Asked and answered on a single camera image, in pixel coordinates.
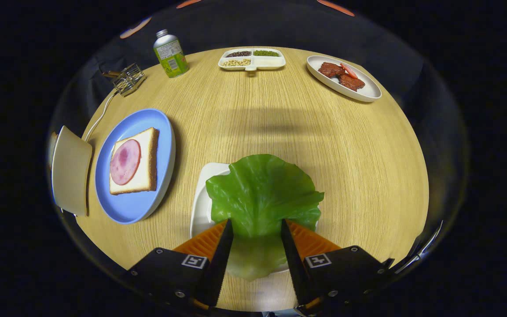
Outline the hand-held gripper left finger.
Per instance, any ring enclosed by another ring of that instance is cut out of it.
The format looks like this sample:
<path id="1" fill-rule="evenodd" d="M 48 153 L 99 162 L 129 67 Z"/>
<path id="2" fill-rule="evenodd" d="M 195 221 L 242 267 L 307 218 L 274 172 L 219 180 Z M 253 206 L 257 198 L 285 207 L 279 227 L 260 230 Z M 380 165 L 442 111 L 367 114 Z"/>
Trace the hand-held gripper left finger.
<path id="1" fill-rule="evenodd" d="M 219 299 L 233 242 L 230 219 L 173 250 L 156 247 L 124 274 L 124 281 L 160 305 L 211 311 Z"/>

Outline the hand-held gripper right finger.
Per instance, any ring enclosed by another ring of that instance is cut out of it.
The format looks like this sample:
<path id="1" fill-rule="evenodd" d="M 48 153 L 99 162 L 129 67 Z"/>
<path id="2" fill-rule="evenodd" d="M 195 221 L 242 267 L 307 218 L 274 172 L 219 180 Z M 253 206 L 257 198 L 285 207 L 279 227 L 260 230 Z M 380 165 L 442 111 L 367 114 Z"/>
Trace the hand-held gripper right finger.
<path id="1" fill-rule="evenodd" d="M 299 315 L 343 315 L 380 287 L 394 261 L 381 262 L 358 245 L 339 247 L 289 219 L 280 236 Z"/>

